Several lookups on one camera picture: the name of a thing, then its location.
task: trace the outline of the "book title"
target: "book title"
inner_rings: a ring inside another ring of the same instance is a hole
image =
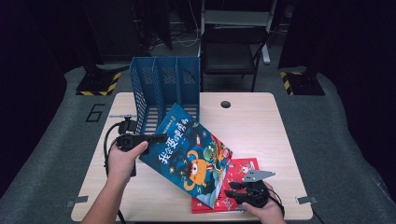
[[[170,121],[165,128],[165,131],[164,131],[165,133],[167,132],[167,130],[169,129],[169,127],[175,120],[176,119],[174,116],[172,116],[170,118]],[[165,143],[166,148],[160,155],[158,155],[158,160],[160,160],[161,163],[168,164],[168,161],[169,161],[170,157],[172,156],[172,153],[177,148],[177,145],[178,145],[180,139],[183,137],[183,133],[186,131],[186,125],[188,122],[189,122],[188,119],[182,119],[180,122],[178,122],[176,124],[174,134],[172,135],[172,137],[168,137],[168,139],[166,140],[166,143]]]

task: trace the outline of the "blue plastic file organizer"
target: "blue plastic file organizer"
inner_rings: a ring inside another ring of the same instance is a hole
[[[199,121],[199,57],[133,57],[137,132],[155,133],[174,103]]]

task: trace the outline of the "blue book cover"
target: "blue book cover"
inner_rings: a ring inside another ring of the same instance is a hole
[[[233,153],[174,104],[156,134],[167,133],[166,143],[150,144],[149,154],[139,159],[211,208],[227,173]]]

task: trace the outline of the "cartoon character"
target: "cartoon character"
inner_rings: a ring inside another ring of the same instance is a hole
[[[221,170],[221,167],[224,167],[227,165],[227,162],[231,160],[231,157],[233,156],[233,153],[229,148],[224,146],[220,142],[220,140],[212,134],[212,140],[216,143],[217,149],[216,149],[216,160],[214,162],[215,167],[217,170]]]
[[[213,162],[217,155],[217,147],[215,144],[210,144],[204,149],[204,158],[208,162]]]
[[[241,168],[238,173],[247,174],[249,170],[255,170],[253,161],[241,165]]]
[[[204,188],[209,187],[208,184],[212,183],[212,169],[213,165],[206,160],[199,159],[198,153],[194,150],[190,150],[187,153],[187,157],[194,156],[196,159],[191,161],[191,164],[187,171],[187,176],[192,181],[189,185],[187,181],[184,181],[184,188],[186,190],[192,190],[195,185],[201,185]]]

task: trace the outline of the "chair leg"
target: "chair leg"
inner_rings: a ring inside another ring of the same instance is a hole
[[[257,76],[257,70],[256,70],[256,72],[253,75],[253,81],[251,83],[251,89],[250,89],[251,92],[254,92],[254,87],[256,85],[256,76]]]

